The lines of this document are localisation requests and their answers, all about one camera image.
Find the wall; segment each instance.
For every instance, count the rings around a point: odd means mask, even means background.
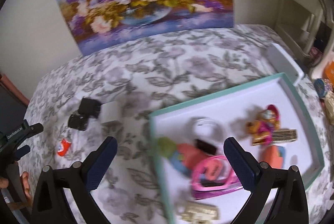
[[[278,0],[234,0],[235,23],[273,27]],[[0,11],[0,69],[30,98],[41,77],[80,55],[56,0],[7,0]]]

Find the floral bedspread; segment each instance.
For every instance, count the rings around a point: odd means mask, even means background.
[[[30,173],[34,193],[43,166],[69,167],[83,161],[106,136],[119,143],[118,154],[99,188],[91,194],[111,223],[167,223],[149,148],[148,114],[192,98],[274,73],[264,52],[280,37],[262,25],[198,29],[160,34],[78,57],[44,76],[29,104],[29,124],[44,132],[26,141],[31,152],[19,162]],[[318,223],[333,192],[329,126],[310,80],[297,88],[316,126],[325,168],[307,190],[310,223]],[[122,126],[107,129],[90,119],[87,131],[67,127],[82,97],[124,106]],[[64,157],[60,140],[73,143]],[[85,223],[66,193],[78,223]]]

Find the toy figure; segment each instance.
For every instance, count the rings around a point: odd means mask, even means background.
[[[167,158],[171,165],[190,177],[195,166],[209,156],[200,149],[187,143],[176,144],[168,137],[158,139],[158,148],[160,155]]]
[[[273,104],[258,114],[256,121],[247,123],[248,133],[253,135],[253,145],[268,145],[272,141],[273,131],[280,128],[280,115]]]

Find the pink purse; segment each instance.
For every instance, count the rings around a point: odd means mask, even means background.
[[[221,163],[226,162],[226,164],[229,166],[230,170],[228,171],[227,177],[202,184],[201,177],[203,177],[203,174],[205,174],[206,178],[210,178],[210,179],[214,177],[215,178],[218,177],[217,173],[220,173],[223,166],[219,167],[219,165],[217,165],[217,160],[219,160],[219,162]],[[242,188],[241,183],[239,182],[239,179],[235,175],[234,170],[231,168],[225,156],[211,156],[199,162],[192,172],[191,186],[192,186],[193,192],[194,191],[212,192],[212,191],[226,190],[226,191],[222,191],[221,195],[230,193],[230,192],[233,192],[235,190]]]

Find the white tape roll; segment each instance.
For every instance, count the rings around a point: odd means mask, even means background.
[[[108,125],[115,121],[121,121],[121,108],[118,102],[111,101],[101,105],[100,122],[102,125]]]

